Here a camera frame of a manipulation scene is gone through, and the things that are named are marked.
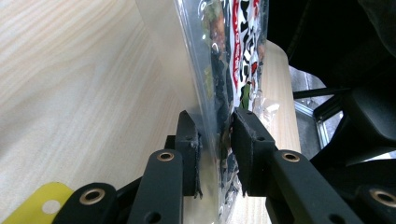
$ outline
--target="yellow object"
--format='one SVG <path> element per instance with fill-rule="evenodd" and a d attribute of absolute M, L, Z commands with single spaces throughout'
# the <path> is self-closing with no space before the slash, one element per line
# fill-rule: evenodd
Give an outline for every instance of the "yellow object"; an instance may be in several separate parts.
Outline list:
<path fill-rule="evenodd" d="M 73 190 L 62 183 L 48 183 L 35 191 L 4 224 L 52 223 Z"/>

